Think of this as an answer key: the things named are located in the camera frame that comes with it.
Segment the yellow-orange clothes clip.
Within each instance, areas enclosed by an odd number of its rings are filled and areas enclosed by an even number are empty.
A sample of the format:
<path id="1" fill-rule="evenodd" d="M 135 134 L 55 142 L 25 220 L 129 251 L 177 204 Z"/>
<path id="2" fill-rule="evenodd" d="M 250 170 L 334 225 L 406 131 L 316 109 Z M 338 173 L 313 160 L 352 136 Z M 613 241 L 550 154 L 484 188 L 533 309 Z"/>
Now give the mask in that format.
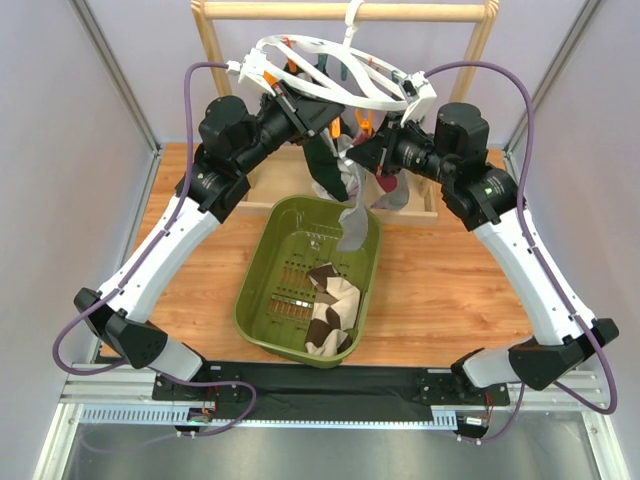
<path id="1" fill-rule="evenodd" d="M 329 126 L 329 134 L 332 139 L 338 139 L 341 135 L 341 117 L 336 117 Z"/>

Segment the teal clothes clip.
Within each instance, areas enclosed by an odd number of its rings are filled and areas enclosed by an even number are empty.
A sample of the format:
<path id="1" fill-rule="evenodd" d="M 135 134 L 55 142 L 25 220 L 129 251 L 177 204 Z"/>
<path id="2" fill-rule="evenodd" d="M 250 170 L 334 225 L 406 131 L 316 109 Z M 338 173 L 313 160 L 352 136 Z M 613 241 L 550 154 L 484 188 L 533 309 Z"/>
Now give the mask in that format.
<path id="1" fill-rule="evenodd" d="M 326 54 L 319 54 L 317 56 L 317 62 L 315 68 L 320 71 L 323 75 L 327 76 L 327 61 L 328 56 Z"/>

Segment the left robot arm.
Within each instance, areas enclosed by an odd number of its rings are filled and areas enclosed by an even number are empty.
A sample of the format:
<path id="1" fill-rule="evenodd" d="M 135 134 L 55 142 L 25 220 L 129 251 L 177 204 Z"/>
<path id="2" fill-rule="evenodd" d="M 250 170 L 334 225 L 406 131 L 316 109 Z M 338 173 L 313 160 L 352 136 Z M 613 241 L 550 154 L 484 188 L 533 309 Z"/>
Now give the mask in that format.
<path id="1" fill-rule="evenodd" d="M 203 358 L 153 325 L 150 316 L 171 279 L 195 248 L 229 217 L 250 189 L 249 173 L 285 143 L 325 130 L 343 105 L 299 93 L 279 82 L 257 114 L 237 96 L 212 101 L 163 216 L 129 260 L 98 289 L 74 299 L 91 332 L 136 369 L 192 380 Z"/>

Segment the maroon purple striped sock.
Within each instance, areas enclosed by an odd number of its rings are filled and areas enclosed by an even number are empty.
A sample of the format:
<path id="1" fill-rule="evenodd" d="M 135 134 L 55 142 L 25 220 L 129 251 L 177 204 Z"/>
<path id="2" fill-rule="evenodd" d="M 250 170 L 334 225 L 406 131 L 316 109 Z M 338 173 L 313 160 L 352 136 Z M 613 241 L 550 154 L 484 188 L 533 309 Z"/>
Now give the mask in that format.
<path id="1" fill-rule="evenodd" d="M 376 176 L 376 181 L 380 189 L 385 194 L 394 193 L 399 187 L 399 180 L 396 176 Z"/>

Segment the dark green sock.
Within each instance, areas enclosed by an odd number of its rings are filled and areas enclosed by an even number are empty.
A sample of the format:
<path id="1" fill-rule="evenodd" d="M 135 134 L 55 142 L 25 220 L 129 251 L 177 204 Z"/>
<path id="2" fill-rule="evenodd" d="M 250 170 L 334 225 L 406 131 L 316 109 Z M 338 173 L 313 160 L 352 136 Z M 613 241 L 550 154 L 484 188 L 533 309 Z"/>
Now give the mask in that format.
<path id="1" fill-rule="evenodd" d="M 304 158 L 312 177 L 312 188 L 325 199 L 345 202 L 349 199 L 338 157 L 321 136 L 316 136 L 303 145 Z"/>

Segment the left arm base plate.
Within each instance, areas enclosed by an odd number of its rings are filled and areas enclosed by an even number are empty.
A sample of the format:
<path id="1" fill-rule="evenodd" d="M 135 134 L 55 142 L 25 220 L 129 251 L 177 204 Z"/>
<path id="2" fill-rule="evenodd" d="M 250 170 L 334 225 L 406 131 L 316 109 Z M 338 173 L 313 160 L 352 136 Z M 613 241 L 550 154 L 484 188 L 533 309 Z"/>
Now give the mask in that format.
<path id="1" fill-rule="evenodd" d="M 161 401 L 205 401 L 234 402 L 248 401 L 251 391 L 243 386 L 220 385 L 225 381 L 240 381 L 241 374 L 237 369 L 207 368 L 196 374 L 192 382 L 198 386 L 187 386 L 175 383 L 164 376 L 158 376 L 153 387 L 152 399 Z"/>

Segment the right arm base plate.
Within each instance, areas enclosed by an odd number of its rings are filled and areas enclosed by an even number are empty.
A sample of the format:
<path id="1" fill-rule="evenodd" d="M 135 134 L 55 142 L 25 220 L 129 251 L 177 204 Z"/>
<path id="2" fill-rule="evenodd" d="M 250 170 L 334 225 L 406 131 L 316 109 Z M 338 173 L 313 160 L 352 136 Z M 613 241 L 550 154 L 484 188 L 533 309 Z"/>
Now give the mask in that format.
<path id="1" fill-rule="evenodd" d="M 506 384 L 475 387 L 450 369 L 423 368 L 417 373 L 419 400 L 429 406 L 508 406 Z"/>

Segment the white round clip hanger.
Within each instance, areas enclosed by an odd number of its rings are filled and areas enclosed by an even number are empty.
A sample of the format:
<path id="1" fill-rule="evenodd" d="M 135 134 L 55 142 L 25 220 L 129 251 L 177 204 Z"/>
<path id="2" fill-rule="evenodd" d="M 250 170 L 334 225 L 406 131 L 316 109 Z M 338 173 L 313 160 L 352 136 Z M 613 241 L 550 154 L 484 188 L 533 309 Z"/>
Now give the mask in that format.
<path id="1" fill-rule="evenodd" d="M 353 47 L 360 21 L 361 1 L 351 1 L 345 14 L 343 39 L 335 42 L 300 34 L 275 34 L 252 48 L 262 50 L 271 63 L 267 72 L 278 82 L 311 98 L 347 107 L 403 115 L 407 101 L 399 86 L 411 74 Z M 326 54 L 327 73 L 315 68 L 317 56 Z"/>

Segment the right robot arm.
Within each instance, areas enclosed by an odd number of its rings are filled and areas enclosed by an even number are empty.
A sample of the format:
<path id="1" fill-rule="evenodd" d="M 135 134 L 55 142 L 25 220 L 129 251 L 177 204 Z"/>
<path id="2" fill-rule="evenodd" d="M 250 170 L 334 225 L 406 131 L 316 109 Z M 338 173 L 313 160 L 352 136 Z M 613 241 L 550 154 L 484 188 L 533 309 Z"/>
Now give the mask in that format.
<path id="1" fill-rule="evenodd" d="M 447 208 L 491 253 L 519 296 L 533 335 L 511 346 L 476 350 L 453 364 L 471 388 L 521 381 L 543 390 L 611 343 L 619 329 L 597 317 L 576 295 L 532 230 L 529 211 L 518 211 L 518 186 L 487 161 L 489 124 L 467 103 L 448 103 L 435 131 L 387 115 L 373 137 L 350 148 L 347 157 L 367 171 L 390 176 L 407 170 L 441 186 Z"/>

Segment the grey striped sock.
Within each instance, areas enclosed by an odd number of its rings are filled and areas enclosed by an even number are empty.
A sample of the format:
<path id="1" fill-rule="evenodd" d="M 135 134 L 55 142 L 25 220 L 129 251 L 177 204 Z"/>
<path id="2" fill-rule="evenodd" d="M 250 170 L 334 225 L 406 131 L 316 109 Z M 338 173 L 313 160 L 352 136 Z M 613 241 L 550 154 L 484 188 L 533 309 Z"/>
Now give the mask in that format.
<path id="1" fill-rule="evenodd" d="M 342 237 L 337 244 L 337 250 L 355 252 L 363 245 L 368 234 L 368 214 L 364 202 L 366 175 L 364 169 L 352 160 L 347 160 L 345 165 L 356 179 L 357 192 L 355 204 L 340 214 Z"/>

